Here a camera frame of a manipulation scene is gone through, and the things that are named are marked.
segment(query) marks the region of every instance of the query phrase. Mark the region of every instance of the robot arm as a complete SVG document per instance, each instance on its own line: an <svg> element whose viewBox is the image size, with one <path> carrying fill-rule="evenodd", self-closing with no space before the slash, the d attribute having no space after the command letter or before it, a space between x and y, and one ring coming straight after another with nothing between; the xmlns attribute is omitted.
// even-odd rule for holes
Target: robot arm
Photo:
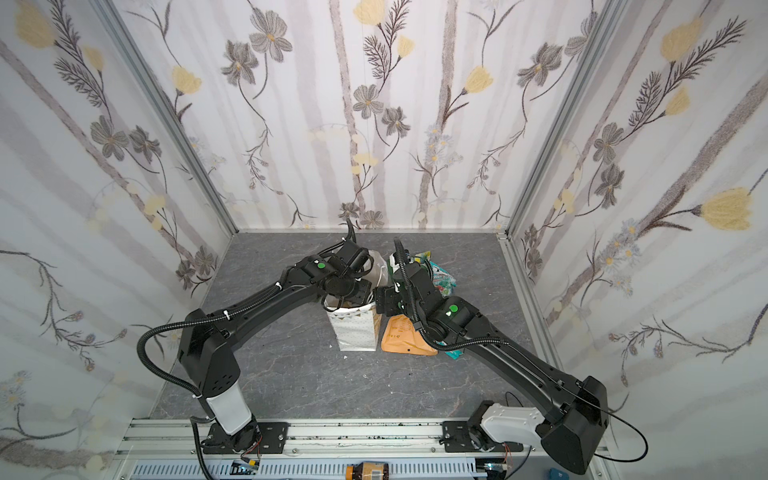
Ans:
<svg viewBox="0 0 768 480"><path fill-rule="evenodd" d="M483 402L469 422L469 434L481 450L492 447L493 442L521 441L534 444L533 430L544 450L560 465L574 473L583 474L598 447L608 425L607 392L605 386L589 376L583 382L561 372L539 359L499 331L477 307L460 296L443 299L429 275L431 266L419 263L393 264L395 286L376 289L377 307L381 313L393 315L408 312L406 282L413 292L418 318L409 317L414 327L433 348L452 350L471 343L466 349L481 362L515 386L527 397L544 421L530 429L531 419L518 421L515 409L492 402ZM436 345L443 342L449 347ZM510 429L515 435L507 435Z"/></svg>
<svg viewBox="0 0 768 480"><path fill-rule="evenodd" d="M208 315L195 310L187 316L185 323L194 326L184 329L178 358L197 387L200 394L196 397L207 416L228 437L226 448L231 452L241 452L260 438L258 423L237 384L240 367L234 351L290 310L326 295L354 306L370 302L370 282L362 279L368 259L368 250L355 243L350 231L343 242L288 267L275 286L225 310ZM526 434L534 443L535 435L556 462L584 473L607 428L605 387L592 377L581 382L543 362L504 336L471 303L459 296L444 299L427 268L409 258L400 263L404 269L393 265L395 286L373 292L379 313L409 314L414 327L433 347L466 348L475 354L544 416L535 428L518 430L517 437ZM482 419L474 425L470 422L469 433L478 449L512 440L505 438L505 432L515 428L515 419L505 413L505 407L483 402L473 418L476 416Z"/></svg>

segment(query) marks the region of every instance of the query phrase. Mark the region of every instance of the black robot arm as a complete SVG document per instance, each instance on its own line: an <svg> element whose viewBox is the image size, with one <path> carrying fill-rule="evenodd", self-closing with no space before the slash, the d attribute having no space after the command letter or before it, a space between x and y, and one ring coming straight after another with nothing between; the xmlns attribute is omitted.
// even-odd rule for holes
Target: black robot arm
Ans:
<svg viewBox="0 0 768 480"><path fill-rule="evenodd" d="M338 305L347 301L361 306L374 296L379 313L408 315L433 348L466 348L520 390L544 416L535 432L546 452L568 470L584 473L608 424L605 387L592 377L580 382L540 360L501 333L463 298L444 299L432 283L430 270L414 263L398 241L397 264L392 265L395 286L372 292L370 282L362 277L373 261L368 250L355 242L349 224L341 242L287 267L272 286L207 315L195 310L183 323L157 327L139 339L137 351L142 363L162 378L189 389L208 418L217 422L211 431L217 429L214 436L224 438L217 452L242 452L261 436L237 383L240 367L235 350L305 303L319 300L327 309L324 299L331 295L340 299ZM366 270L368 260L371 267ZM178 328L184 329L178 359L191 383L157 368L145 351L153 335ZM476 432L476 439L479 448L491 441L482 431Z"/></svg>
<svg viewBox="0 0 768 480"><path fill-rule="evenodd" d="M413 262L397 240L395 257L395 286L374 290L378 311L408 315L435 349L466 348L477 356L544 416L535 431L545 451L571 472L585 473L608 425L605 386L591 376L581 382L539 359L460 296L444 299L432 282L431 266ZM472 439L480 449L492 443L481 429Z"/></svg>

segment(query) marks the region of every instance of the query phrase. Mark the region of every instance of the gray marble floor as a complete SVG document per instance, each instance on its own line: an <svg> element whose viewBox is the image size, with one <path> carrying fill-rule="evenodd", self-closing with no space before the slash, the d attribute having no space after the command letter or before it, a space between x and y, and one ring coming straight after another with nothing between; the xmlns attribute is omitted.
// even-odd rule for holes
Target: gray marble floor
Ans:
<svg viewBox="0 0 768 480"><path fill-rule="evenodd" d="M358 243L385 257L390 233L358 233ZM501 247L491 233L406 233L413 253L432 251L450 272L456 294L476 305L502 332L531 349ZM337 233L240 233L224 258L203 310L236 303L308 253L329 246ZM386 324L382 321L381 335ZM510 385L465 353L340 352L325 312L301 306L259 332L235 353L240 386L257 418L393 418L469 416L484 399L504 402ZM176 365L174 375L187 378ZM153 419L185 419L201 409L189 392L168 384Z"/></svg>

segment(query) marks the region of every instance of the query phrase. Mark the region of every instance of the orange paper bag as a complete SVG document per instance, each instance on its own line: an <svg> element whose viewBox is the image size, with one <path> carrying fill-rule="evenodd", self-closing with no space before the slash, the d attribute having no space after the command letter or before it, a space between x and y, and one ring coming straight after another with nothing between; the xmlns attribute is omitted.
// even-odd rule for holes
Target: orange paper bag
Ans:
<svg viewBox="0 0 768 480"><path fill-rule="evenodd" d="M405 315L395 315L389 319L382 339L382 350L391 353L410 353L412 355L437 355L437 350L413 329L411 319Z"/></svg>

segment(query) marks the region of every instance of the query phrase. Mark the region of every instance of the floral wallpaper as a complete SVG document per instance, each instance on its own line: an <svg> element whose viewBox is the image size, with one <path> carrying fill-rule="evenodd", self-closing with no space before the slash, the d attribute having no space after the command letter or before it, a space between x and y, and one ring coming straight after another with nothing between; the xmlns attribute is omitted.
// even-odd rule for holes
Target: floral wallpaper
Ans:
<svg viewBox="0 0 768 480"><path fill-rule="evenodd" d="M765 18L764 2L629 2L514 232L565 367L648 437L622 478L768 467ZM617 422L607 441L642 452Z"/></svg>
<svg viewBox="0 0 768 480"><path fill-rule="evenodd" d="M88 3L0 12L0 471L102 478L229 235Z"/></svg>
<svg viewBox="0 0 768 480"><path fill-rule="evenodd" d="M501 229L603 2L117 0L242 229Z"/></svg>

